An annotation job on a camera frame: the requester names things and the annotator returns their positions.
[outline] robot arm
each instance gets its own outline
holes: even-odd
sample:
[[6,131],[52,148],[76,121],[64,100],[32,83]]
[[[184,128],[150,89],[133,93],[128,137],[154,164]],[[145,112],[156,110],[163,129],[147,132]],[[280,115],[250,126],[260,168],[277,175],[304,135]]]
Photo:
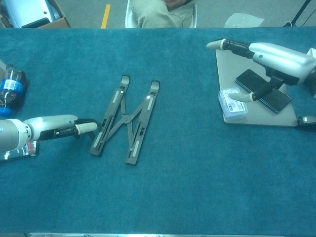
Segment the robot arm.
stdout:
[[79,136],[96,130],[99,125],[93,119],[78,119],[74,115],[37,117],[23,122],[0,120],[0,152],[21,148],[27,142]]
[[229,39],[210,42],[208,49],[230,50],[252,59],[266,69],[270,83],[248,95],[234,94],[232,99],[251,102],[260,99],[282,84],[297,85],[316,80],[316,59],[313,56],[272,43],[243,43]]

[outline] water bottle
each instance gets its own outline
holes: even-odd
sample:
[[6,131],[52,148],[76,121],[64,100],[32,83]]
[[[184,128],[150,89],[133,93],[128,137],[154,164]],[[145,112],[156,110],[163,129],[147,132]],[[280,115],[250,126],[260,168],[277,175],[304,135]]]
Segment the water bottle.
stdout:
[[23,71],[16,71],[13,67],[6,69],[0,81],[0,116],[10,117],[22,106],[26,86]]

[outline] gray floor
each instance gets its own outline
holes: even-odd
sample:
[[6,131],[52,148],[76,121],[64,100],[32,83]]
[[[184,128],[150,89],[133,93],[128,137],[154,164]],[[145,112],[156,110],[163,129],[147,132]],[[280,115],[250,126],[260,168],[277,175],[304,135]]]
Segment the gray floor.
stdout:
[[[72,28],[100,28],[105,7],[111,5],[107,28],[124,28],[127,0],[57,0]],[[235,12],[265,19],[262,27],[278,27],[292,21],[305,0],[198,0],[197,27],[223,27]],[[310,2],[297,21],[301,26],[316,8]],[[316,13],[305,26],[316,26]],[[0,234],[0,237],[24,237],[24,234]]]

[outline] bottle cap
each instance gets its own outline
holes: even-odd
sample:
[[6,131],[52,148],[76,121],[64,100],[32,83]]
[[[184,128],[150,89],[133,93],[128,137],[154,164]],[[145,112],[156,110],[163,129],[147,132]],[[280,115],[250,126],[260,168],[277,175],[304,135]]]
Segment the bottle cap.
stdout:
[[3,117],[10,117],[12,115],[12,109],[8,107],[1,107],[0,108],[0,116]]

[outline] phone screen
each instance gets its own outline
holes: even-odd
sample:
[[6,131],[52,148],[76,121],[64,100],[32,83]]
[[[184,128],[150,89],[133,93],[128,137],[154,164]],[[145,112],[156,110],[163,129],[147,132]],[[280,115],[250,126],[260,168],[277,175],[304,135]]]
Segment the phone screen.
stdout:
[[[248,69],[238,76],[235,82],[248,92],[253,92],[258,89],[262,84],[268,83],[261,76],[254,71]],[[272,109],[274,112],[279,113],[288,103],[292,100],[283,92],[274,89],[271,93],[263,96],[260,101]]]

